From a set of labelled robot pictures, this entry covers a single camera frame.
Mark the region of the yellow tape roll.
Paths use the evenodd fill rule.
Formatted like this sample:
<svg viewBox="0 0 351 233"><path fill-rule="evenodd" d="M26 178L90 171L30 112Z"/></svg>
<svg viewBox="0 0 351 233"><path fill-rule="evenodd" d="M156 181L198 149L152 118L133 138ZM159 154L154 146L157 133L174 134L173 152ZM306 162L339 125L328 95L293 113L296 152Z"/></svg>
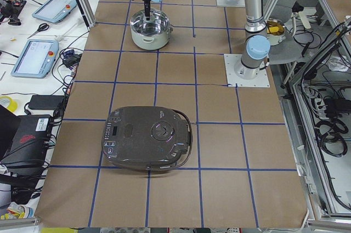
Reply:
<svg viewBox="0 0 351 233"><path fill-rule="evenodd" d="M0 96L0 105L9 110L15 112L18 108L18 103L9 96Z"/></svg>

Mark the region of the black power adapter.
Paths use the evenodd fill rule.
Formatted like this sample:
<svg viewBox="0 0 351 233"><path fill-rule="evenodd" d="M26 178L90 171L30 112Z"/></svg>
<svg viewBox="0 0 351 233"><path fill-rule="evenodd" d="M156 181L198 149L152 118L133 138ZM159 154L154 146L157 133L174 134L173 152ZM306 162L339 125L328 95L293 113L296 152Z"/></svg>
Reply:
<svg viewBox="0 0 351 233"><path fill-rule="evenodd" d="M33 95L29 101L30 110L55 110L63 102L63 95Z"/></svg>

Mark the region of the dark rice cooker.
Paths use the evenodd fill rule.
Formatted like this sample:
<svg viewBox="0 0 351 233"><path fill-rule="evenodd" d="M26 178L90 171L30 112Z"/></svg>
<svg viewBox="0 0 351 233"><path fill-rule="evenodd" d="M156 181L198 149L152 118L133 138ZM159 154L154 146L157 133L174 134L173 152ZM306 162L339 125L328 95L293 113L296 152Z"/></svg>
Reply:
<svg viewBox="0 0 351 233"><path fill-rule="evenodd" d="M159 106L125 106L105 122L102 151L120 168L168 171L188 161L193 132L181 111Z"/></svg>

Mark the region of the blue teach pendant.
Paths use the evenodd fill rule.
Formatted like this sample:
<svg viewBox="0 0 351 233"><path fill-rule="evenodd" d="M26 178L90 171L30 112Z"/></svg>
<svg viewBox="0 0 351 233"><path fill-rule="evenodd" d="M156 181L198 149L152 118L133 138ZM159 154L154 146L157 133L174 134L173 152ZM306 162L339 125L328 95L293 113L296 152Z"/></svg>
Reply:
<svg viewBox="0 0 351 233"><path fill-rule="evenodd" d="M14 65L11 75L24 78L43 78L53 67L59 52L56 40L29 39Z"/></svg>
<svg viewBox="0 0 351 233"><path fill-rule="evenodd" d="M65 19L76 6L76 0L47 0L32 13L32 17L51 23L58 23Z"/></svg>

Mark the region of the white office chair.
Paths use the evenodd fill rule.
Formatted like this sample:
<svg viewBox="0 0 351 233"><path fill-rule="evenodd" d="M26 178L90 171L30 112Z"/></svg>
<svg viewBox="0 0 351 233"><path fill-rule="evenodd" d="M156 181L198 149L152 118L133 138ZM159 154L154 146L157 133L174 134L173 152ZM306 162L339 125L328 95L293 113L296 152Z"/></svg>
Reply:
<svg viewBox="0 0 351 233"><path fill-rule="evenodd" d="M278 0L270 18L280 20L283 24L287 23L291 20L292 7L296 1ZM305 56L302 56L302 51L303 47L293 39L289 32L285 32L285 39L270 48L268 55L270 65L287 64L299 59L308 59L317 52L316 49L309 49L306 51Z"/></svg>

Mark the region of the black laptop computer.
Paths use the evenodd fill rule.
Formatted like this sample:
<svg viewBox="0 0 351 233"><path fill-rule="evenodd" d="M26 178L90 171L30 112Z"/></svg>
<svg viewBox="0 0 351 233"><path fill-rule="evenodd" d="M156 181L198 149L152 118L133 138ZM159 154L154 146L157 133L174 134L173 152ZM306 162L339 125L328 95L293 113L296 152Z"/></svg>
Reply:
<svg viewBox="0 0 351 233"><path fill-rule="evenodd" d="M50 115L16 116L1 106L1 165L21 175L41 173L52 128Z"/></svg>

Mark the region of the near blue teach pendant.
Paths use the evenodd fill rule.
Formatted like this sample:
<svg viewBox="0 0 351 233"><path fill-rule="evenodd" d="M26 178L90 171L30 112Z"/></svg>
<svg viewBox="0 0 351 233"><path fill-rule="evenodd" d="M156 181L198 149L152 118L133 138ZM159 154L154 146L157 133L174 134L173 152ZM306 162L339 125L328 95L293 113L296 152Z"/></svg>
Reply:
<svg viewBox="0 0 351 233"><path fill-rule="evenodd" d="M29 39L14 65L11 75L24 78L43 78L53 67L59 52L56 40Z"/></svg>

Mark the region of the white electric cooking pot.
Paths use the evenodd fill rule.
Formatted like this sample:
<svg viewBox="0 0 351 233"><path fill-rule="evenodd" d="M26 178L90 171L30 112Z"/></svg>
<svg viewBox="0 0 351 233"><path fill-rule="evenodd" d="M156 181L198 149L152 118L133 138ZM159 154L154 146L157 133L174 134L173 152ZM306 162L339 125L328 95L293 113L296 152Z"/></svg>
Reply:
<svg viewBox="0 0 351 233"><path fill-rule="evenodd" d="M150 9L149 20L146 19L144 10L136 12L130 19L130 26L133 42L144 50L164 47L173 31L168 16L154 8Z"/></svg>

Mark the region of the metal bowl on chair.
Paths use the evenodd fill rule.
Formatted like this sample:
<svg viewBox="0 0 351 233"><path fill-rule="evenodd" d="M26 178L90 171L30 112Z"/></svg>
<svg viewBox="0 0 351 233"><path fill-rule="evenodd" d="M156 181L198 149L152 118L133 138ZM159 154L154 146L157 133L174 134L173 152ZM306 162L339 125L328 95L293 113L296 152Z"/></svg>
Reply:
<svg viewBox="0 0 351 233"><path fill-rule="evenodd" d="M276 46L286 39L285 25L278 19L267 21L267 39L271 46Z"/></svg>

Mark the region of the black scissors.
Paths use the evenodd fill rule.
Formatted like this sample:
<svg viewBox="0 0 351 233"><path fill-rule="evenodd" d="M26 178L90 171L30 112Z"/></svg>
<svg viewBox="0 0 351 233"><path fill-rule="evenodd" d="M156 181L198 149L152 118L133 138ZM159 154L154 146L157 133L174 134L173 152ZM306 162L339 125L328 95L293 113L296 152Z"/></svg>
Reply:
<svg viewBox="0 0 351 233"><path fill-rule="evenodd" d="M40 33L40 32L46 31L46 30L48 30L49 28L50 28L50 25L49 25L48 23L46 23L46 22L41 23L41 24L38 26L38 28L36 29L36 31L35 31L34 33L32 33L30 36L28 36L27 39L29 39L29 38L35 36L36 34L38 34L38 33Z"/></svg>

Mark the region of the far blue teach pendant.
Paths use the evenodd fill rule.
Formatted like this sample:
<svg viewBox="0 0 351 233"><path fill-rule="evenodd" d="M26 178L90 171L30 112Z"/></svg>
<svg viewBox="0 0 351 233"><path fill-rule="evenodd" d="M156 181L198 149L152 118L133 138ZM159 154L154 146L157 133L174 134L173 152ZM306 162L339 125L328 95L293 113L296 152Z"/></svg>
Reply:
<svg viewBox="0 0 351 233"><path fill-rule="evenodd" d="M51 23L58 23L65 19L76 6L76 0L47 0L32 13L32 17Z"/></svg>

